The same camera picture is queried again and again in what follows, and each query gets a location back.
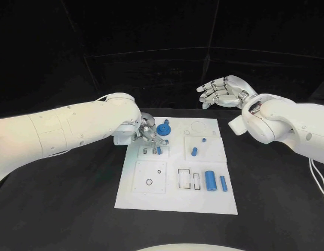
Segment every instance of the blue object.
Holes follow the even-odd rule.
[[[207,191],[216,191],[217,185],[216,185],[216,178],[214,178],[214,172],[206,171],[206,187]]]
[[[170,121],[168,119],[164,121],[164,124],[160,124],[157,127],[157,133],[161,136],[167,136],[171,133],[171,126],[168,125]]]
[[[227,192],[227,185],[226,185],[225,176],[220,176],[220,183],[223,184],[223,191]]]
[[[193,155],[193,156],[197,155],[197,147],[194,147],[191,155]]]

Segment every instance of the robotic hand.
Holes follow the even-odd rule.
[[[167,145],[157,136],[155,118],[139,111],[134,97],[107,95],[106,101],[74,104],[29,115],[0,119],[0,180],[41,158],[115,136],[115,145],[144,139]]]
[[[236,76],[219,78],[197,88],[207,109],[213,104],[242,109],[229,126],[242,135],[268,144],[279,141],[301,155],[324,163],[324,106],[297,104],[290,99],[259,94]]]

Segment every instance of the white cable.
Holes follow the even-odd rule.
[[[314,177],[314,179],[316,179],[316,181],[317,181],[317,185],[318,185],[320,191],[321,191],[321,193],[323,193],[323,195],[324,195],[324,188],[321,188],[321,185],[320,185],[320,183],[318,183],[318,179],[317,179],[317,177],[316,177],[316,174],[314,174],[314,171],[313,171],[313,167],[314,167],[316,171],[317,171],[318,174],[320,174],[320,178],[321,178],[321,180],[323,180],[323,187],[324,187],[324,177],[323,177],[323,175],[321,175],[321,172],[318,171],[318,168],[316,167],[314,160],[310,158],[311,174],[313,174],[313,177]]]
[[[96,101],[100,101],[105,97],[107,97],[110,94],[102,96]]]
[[[61,153],[53,154],[53,155],[50,155],[50,156],[45,156],[44,158],[50,158],[50,157],[58,156],[58,155],[61,155],[61,154],[64,154],[64,153],[67,153],[67,152],[70,152],[70,150],[67,150],[67,151],[64,151],[64,152],[61,152]]]

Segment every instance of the white paper sheet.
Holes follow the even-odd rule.
[[[162,137],[170,140],[162,154],[152,154],[152,149],[142,140],[128,146],[115,208],[238,214],[217,120],[157,118],[157,125],[165,119],[170,120],[173,131]],[[196,157],[191,155],[194,147],[199,148]],[[180,169],[190,170],[190,189],[187,172],[180,175]],[[209,170],[214,171],[217,191],[207,191]],[[226,178],[227,192],[223,192],[222,175]]]

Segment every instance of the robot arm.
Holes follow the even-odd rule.
[[[115,136],[116,145],[142,138],[167,145],[157,136],[155,119],[141,113],[123,93],[29,115],[0,119],[0,180],[32,161]]]
[[[229,123],[236,135],[248,131],[265,144],[279,141],[298,154],[324,163],[324,106],[297,104],[271,94],[258,95],[236,76],[214,80],[197,91],[204,91],[200,97],[204,109],[213,104],[242,109],[242,115]]]

